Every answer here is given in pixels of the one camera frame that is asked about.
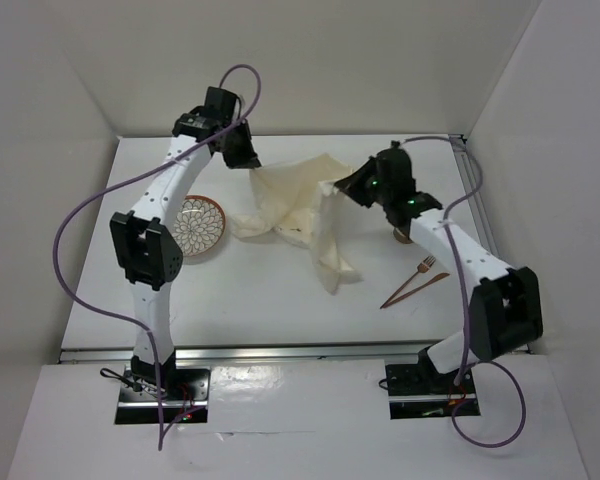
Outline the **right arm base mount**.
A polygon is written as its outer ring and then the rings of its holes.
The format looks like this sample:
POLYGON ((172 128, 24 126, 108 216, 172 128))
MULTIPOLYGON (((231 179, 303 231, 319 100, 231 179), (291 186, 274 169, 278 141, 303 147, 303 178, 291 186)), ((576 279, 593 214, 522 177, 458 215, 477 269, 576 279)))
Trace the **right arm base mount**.
POLYGON ((479 416, 480 407, 472 374, 464 374, 459 386, 455 374, 425 380, 415 364, 388 364, 378 386, 387 392, 390 418, 428 419, 450 417, 455 408, 458 416, 479 416))

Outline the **steel cup with cork base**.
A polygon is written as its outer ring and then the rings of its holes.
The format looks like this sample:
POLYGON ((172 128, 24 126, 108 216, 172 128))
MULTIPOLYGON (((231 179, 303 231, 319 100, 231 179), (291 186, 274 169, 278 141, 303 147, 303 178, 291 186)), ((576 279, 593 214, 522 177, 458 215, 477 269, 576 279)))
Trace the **steel cup with cork base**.
POLYGON ((412 240, 408 235, 404 234, 400 229, 394 228, 392 231, 393 238, 401 244, 412 244, 412 240))

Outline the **aluminium side rail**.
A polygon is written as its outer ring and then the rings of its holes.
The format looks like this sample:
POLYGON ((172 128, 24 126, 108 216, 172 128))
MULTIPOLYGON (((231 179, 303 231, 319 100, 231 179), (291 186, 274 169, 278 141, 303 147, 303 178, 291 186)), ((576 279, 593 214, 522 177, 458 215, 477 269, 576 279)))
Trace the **aluminium side rail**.
POLYGON ((451 134, 449 139, 465 193, 469 194, 474 191, 466 202, 476 225, 479 243, 489 254, 500 258, 501 255, 487 215, 486 204, 482 197, 486 180, 484 169, 468 148, 463 135, 451 134))

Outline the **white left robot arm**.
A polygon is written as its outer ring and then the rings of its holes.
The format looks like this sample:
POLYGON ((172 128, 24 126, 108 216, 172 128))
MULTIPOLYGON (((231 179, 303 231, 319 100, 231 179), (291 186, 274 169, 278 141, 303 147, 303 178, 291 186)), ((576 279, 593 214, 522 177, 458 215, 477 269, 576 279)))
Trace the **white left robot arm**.
POLYGON ((219 153, 230 169, 261 166, 248 123, 236 113, 239 96, 207 89, 202 105, 175 122, 163 169, 126 213, 113 214, 109 227, 119 266, 131 285, 138 330, 131 372, 156 399, 176 390, 176 353, 170 332, 170 291, 183 266, 183 252, 171 228, 193 182, 219 153))

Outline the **aluminium front rail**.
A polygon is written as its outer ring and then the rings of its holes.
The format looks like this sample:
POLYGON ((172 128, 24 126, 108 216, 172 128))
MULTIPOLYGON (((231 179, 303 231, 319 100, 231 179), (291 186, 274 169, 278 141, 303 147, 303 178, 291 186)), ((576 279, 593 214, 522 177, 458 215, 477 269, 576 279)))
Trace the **aluminium front rail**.
MULTIPOLYGON (((354 358, 416 358, 430 342, 354 342, 277 344, 244 346, 177 347, 180 362, 211 363, 216 361, 295 361, 354 358)), ((123 362, 131 359, 130 348, 63 349, 61 364, 123 362)))

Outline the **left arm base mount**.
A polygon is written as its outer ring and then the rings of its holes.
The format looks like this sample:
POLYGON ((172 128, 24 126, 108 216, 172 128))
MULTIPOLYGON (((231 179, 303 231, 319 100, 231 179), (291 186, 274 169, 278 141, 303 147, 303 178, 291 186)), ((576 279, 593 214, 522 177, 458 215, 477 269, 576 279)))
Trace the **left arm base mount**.
MULTIPOLYGON (((120 384, 114 420, 116 425, 158 423, 158 389, 155 385, 134 377, 129 367, 125 367, 122 373, 101 368, 100 376, 120 384)), ((161 390, 164 423, 206 423, 210 380, 209 368, 179 369, 175 383, 161 390)))

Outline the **copper knife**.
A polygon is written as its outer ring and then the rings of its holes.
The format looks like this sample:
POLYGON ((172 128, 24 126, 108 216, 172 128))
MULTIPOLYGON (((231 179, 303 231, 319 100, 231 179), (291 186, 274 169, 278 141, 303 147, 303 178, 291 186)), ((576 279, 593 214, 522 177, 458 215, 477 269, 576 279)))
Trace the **copper knife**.
POLYGON ((395 303, 401 302, 401 301, 405 300, 406 298, 409 298, 410 296, 412 296, 412 295, 414 295, 414 294, 416 294, 416 293, 418 293, 418 292, 420 292, 420 291, 428 288, 429 286, 431 286, 431 285, 433 285, 433 284, 435 284, 435 283, 437 283, 437 282, 439 282, 441 280, 446 279, 450 275, 451 274, 447 273, 447 272, 445 272, 445 273, 439 273, 436 276, 434 276, 431 280, 427 281, 426 283, 424 283, 424 284, 422 284, 422 285, 420 285, 420 286, 412 289, 411 291, 409 291, 407 293, 401 294, 401 295, 399 295, 399 296, 397 296, 397 297, 389 300, 388 302, 386 302, 380 308, 381 309, 388 308, 389 306, 391 306, 391 305, 393 305, 395 303))

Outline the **copper fork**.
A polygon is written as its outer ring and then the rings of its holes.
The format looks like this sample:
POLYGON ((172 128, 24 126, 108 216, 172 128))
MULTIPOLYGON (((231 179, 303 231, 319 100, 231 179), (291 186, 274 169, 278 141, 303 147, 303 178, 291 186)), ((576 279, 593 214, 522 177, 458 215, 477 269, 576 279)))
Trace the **copper fork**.
POLYGON ((401 293, 418 275, 424 274, 428 272, 432 266, 435 264, 436 258, 432 255, 427 256, 423 259, 416 268, 416 271, 394 292, 392 293, 388 299, 380 306, 380 308, 385 308, 388 304, 399 294, 401 293))

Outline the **cream cloth napkin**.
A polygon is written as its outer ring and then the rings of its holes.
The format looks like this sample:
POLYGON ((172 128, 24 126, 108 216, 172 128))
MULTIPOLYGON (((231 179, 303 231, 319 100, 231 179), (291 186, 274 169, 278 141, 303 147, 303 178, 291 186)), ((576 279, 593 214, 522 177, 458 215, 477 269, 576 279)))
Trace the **cream cloth napkin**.
POLYGON ((336 240, 344 194, 335 183, 353 173, 353 167, 329 154, 253 169, 249 181, 256 212, 231 216, 231 233, 246 240, 273 232, 308 250, 316 278, 326 292, 334 294, 340 285, 361 279, 336 240))

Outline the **floral plate with orange rim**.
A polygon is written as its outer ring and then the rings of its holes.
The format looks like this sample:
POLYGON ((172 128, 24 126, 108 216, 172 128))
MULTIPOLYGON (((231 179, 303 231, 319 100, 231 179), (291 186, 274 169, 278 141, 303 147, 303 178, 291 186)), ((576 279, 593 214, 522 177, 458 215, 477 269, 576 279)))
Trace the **floral plate with orange rim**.
POLYGON ((205 254, 219 244, 226 230, 226 215, 213 199, 187 195, 171 230, 184 257, 205 254))

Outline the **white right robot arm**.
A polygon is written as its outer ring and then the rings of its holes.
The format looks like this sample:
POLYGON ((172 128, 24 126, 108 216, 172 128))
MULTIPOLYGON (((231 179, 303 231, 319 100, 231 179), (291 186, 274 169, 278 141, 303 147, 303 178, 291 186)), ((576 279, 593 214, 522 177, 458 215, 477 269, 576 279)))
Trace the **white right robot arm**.
POLYGON ((457 275, 460 331, 418 354, 416 379, 428 392, 477 363, 508 354, 543 335, 539 281, 489 253, 450 218, 451 208, 421 191, 402 143, 392 142, 336 188, 355 203, 382 207, 389 224, 457 275))

